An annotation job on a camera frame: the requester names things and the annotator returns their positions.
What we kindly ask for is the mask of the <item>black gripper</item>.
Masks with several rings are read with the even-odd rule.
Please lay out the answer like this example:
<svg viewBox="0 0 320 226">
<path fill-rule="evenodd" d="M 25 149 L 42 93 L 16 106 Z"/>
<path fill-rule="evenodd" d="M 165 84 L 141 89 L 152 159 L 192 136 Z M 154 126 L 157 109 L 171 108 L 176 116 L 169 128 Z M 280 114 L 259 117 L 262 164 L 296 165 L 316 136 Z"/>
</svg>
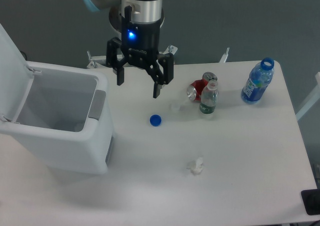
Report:
<svg viewBox="0 0 320 226">
<path fill-rule="evenodd" d="M 174 55 L 159 54 L 160 20 L 151 23 L 133 21 L 133 6 L 124 8 L 121 17 L 121 40 L 114 37 L 107 42 L 106 66 L 112 67 L 118 86 L 125 81 L 126 63 L 146 70 L 154 81 L 153 98 L 174 78 Z M 118 49 L 123 58 L 118 60 Z"/>
</svg>

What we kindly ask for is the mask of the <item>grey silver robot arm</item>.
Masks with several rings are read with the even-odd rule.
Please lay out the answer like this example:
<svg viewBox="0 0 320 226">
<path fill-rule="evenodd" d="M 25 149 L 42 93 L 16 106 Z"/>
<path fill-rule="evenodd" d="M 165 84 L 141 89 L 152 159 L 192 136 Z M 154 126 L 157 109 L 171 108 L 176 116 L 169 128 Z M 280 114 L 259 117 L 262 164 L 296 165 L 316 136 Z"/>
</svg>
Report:
<svg viewBox="0 0 320 226">
<path fill-rule="evenodd" d="M 125 64 L 145 70 L 151 76 L 153 97 L 174 78 L 174 55 L 160 53 L 163 0 L 83 0 L 93 12 L 118 7 L 121 37 L 107 42 L 106 63 L 113 68 L 117 85 L 125 80 Z"/>
</svg>

